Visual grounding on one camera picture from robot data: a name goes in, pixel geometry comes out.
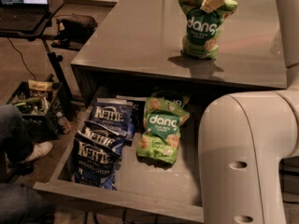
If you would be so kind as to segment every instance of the foot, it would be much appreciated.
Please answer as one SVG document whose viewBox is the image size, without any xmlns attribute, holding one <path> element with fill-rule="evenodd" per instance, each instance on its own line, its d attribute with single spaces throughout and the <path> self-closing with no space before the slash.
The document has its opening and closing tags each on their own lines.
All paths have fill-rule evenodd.
<svg viewBox="0 0 299 224">
<path fill-rule="evenodd" d="M 53 149 L 53 143 L 52 142 L 43 142 L 40 144 L 34 145 L 33 152 L 27 156 L 27 158 L 24 161 L 18 161 L 18 162 L 12 162 L 8 161 L 8 167 L 15 167 L 18 165 L 23 165 L 28 162 L 33 162 L 36 160 L 39 160 L 46 155 L 48 155 Z"/>
</svg>

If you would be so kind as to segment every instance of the green chip bag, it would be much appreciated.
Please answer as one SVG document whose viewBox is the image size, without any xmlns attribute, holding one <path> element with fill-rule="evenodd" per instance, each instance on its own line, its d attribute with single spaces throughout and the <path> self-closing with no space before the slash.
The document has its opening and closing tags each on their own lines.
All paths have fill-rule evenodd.
<svg viewBox="0 0 299 224">
<path fill-rule="evenodd" d="M 187 18 L 187 34 L 183 37 L 183 52 L 198 59 L 215 59 L 220 26 L 237 8 L 234 0 L 206 13 L 200 9 L 204 0 L 178 0 Z"/>
<path fill-rule="evenodd" d="M 137 145 L 137 156 L 175 163 L 180 126 L 190 114 L 181 106 L 163 98 L 150 97 L 145 103 L 145 132 Z"/>
</svg>

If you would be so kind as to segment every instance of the floor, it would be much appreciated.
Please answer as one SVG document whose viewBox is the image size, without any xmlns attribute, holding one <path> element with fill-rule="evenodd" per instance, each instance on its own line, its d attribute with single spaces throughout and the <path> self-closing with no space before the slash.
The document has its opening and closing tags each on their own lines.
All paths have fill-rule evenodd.
<svg viewBox="0 0 299 224">
<path fill-rule="evenodd" d="M 97 5 L 82 5 L 66 3 L 64 7 L 59 11 L 59 15 L 70 15 L 72 13 L 91 15 L 93 16 L 99 25 L 102 20 L 107 16 L 112 7 L 103 7 Z M 47 43 L 51 44 L 52 38 L 57 34 L 57 27 L 55 25 L 56 19 L 53 19 L 53 26 L 48 28 L 45 32 L 45 37 L 48 39 Z M 20 82 L 32 79 L 33 75 L 27 70 L 27 68 L 35 74 L 36 80 L 44 80 L 48 74 L 53 73 L 50 61 L 45 51 L 44 45 L 40 39 L 29 42 L 21 39 L 10 39 L 11 43 L 6 38 L 0 38 L 0 104 L 5 104 L 12 92 L 19 86 Z M 16 51 L 12 45 L 21 52 L 21 55 L 26 63 L 27 68 L 21 60 L 21 55 Z M 67 83 L 74 95 L 80 96 L 76 80 L 73 76 L 70 63 L 76 56 L 77 52 L 66 49 L 54 49 L 57 55 L 62 55 L 61 67 L 64 71 Z M 78 120 L 71 121 L 72 133 L 62 135 L 60 140 L 54 140 L 54 149 L 42 160 L 35 162 L 35 171 L 26 176 L 19 176 L 16 180 L 17 183 L 23 183 L 30 187 L 38 182 L 48 182 L 55 170 L 56 164 L 64 154 L 64 150 L 69 142 L 72 140 L 72 136 L 77 130 Z M 283 193 L 285 200 L 292 202 L 299 202 L 299 196 Z M 65 207 L 58 206 L 56 211 L 55 224 L 79 224 L 79 223 L 101 223 L 101 224 L 119 224 L 119 223 L 155 223 L 155 216 L 147 213 L 136 212 L 128 210 L 126 219 L 128 221 L 123 222 L 121 217 L 123 215 L 123 209 L 103 210 L 101 214 L 94 216 L 92 213 L 84 213 L 80 210 L 71 210 Z M 299 204 L 297 203 L 285 203 L 285 213 L 288 224 L 299 223 Z M 157 223 L 190 223 L 177 219 L 158 217 Z"/>
</svg>

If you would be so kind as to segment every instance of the open drawer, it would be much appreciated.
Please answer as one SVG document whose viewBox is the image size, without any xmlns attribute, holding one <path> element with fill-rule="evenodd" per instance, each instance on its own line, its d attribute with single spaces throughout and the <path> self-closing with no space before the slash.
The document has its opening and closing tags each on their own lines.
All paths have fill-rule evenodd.
<svg viewBox="0 0 299 224">
<path fill-rule="evenodd" d="M 111 93 L 145 96 L 144 91 L 150 91 L 154 87 L 153 79 L 140 78 L 143 80 L 140 87 L 128 79 L 121 78 L 113 79 L 113 84 L 109 84 L 112 79 L 107 78 L 106 86 L 99 86 L 83 119 L 89 117 L 97 97 L 111 97 Z M 116 166 L 117 190 L 78 184 L 73 180 L 73 140 L 70 140 L 50 182 L 37 182 L 34 188 L 54 203 L 89 212 L 101 213 L 103 208 L 130 208 L 190 222 L 204 222 L 198 161 L 199 123 L 206 105 L 218 95 L 225 94 L 225 91 L 199 83 L 190 83 L 191 87 L 188 87 L 188 82 L 179 83 L 171 80 L 156 79 L 154 83 L 166 89 L 190 91 L 192 96 L 186 107 L 191 117 L 181 129 L 177 161 L 171 167 L 156 167 L 139 161 L 136 156 L 136 144 L 141 133 L 136 133 L 132 144 L 123 148 L 122 159 Z M 227 89 L 227 92 L 232 91 L 235 91 L 234 88 Z"/>
</svg>

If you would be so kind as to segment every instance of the jeans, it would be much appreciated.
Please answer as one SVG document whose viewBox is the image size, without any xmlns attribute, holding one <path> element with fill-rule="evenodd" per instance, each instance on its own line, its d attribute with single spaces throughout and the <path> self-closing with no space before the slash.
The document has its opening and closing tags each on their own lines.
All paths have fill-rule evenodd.
<svg viewBox="0 0 299 224">
<path fill-rule="evenodd" d="M 6 152 L 10 161 L 23 161 L 33 151 L 33 144 L 22 124 L 21 112 L 13 105 L 0 105 L 0 149 Z M 53 205 L 33 189 L 0 183 L 1 224 L 28 223 L 53 214 Z"/>
<path fill-rule="evenodd" d="M 0 183 L 0 223 L 50 223 L 45 216 L 53 217 L 54 206 L 35 190 L 19 184 Z"/>
<path fill-rule="evenodd" d="M 33 151 L 33 144 L 22 124 L 21 112 L 14 105 L 0 106 L 0 149 L 13 162 L 23 161 Z"/>
</svg>

